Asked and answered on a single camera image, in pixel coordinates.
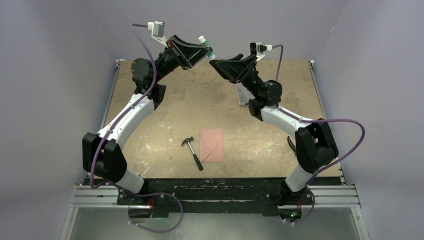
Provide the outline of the white green glue stick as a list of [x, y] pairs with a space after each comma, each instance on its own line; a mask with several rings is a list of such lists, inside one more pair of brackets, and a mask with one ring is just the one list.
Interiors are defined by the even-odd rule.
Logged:
[[199, 40], [199, 42], [202, 46], [208, 47], [210, 49], [210, 53], [207, 56], [210, 60], [214, 60], [216, 58], [216, 55], [215, 55], [212, 47], [210, 46], [209, 42], [206, 40], [206, 38], [203, 35], [201, 35], [198, 38], [198, 40]]

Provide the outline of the black handled hammer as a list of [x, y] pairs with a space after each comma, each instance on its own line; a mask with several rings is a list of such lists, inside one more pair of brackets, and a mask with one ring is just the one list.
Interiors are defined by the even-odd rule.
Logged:
[[202, 164], [201, 164], [201, 162], [200, 162], [200, 160], [199, 160], [198, 156], [196, 155], [196, 153], [195, 153], [195, 151], [194, 151], [194, 149], [193, 149], [193, 147], [192, 147], [192, 145], [191, 145], [191, 142], [192, 142], [193, 140], [194, 140], [194, 137], [193, 137], [193, 136], [188, 137], [188, 138], [185, 138], [185, 139], [182, 141], [181, 146], [183, 147], [184, 145], [188, 145], [188, 147], [189, 147], [189, 149], [190, 149], [190, 151], [191, 151], [191, 153], [192, 153], [193, 159], [194, 159], [194, 161], [195, 161], [195, 163], [196, 163], [196, 166], [197, 166], [198, 170], [199, 170], [199, 171], [202, 171], [204, 168], [203, 168], [203, 166], [202, 166]]

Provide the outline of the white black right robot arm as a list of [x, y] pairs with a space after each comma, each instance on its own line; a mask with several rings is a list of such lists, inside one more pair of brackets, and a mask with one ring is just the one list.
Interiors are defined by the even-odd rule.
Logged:
[[304, 118], [280, 106], [283, 86], [275, 80], [260, 78], [256, 55], [243, 57], [238, 54], [230, 59], [213, 59], [209, 63], [223, 79], [241, 84], [253, 95], [248, 102], [251, 116], [294, 138], [297, 166], [285, 179], [280, 191], [284, 202], [294, 203], [312, 176], [339, 155], [329, 124], [323, 119]]

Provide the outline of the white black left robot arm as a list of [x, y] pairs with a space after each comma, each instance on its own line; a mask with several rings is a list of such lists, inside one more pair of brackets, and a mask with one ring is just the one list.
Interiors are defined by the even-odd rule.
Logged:
[[138, 205], [149, 199], [147, 182], [131, 171], [123, 147], [138, 125], [154, 112], [164, 99], [166, 86], [159, 81], [178, 67], [189, 70], [206, 57], [215, 58], [212, 47], [202, 35], [199, 43], [189, 43], [176, 35], [162, 38], [165, 45], [156, 60], [137, 58], [130, 66], [136, 88], [127, 105], [97, 133], [86, 133], [82, 139], [82, 167], [128, 191]]

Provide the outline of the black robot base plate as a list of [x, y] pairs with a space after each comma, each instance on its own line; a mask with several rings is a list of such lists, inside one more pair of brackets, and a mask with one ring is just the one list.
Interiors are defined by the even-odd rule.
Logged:
[[284, 215], [278, 207], [310, 205], [312, 194], [306, 189], [289, 193], [284, 177], [230, 178], [148, 178], [143, 194], [137, 197], [125, 190], [113, 189], [118, 206], [132, 209], [147, 207], [153, 218], [167, 218], [171, 213], [184, 214], [261, 214]]

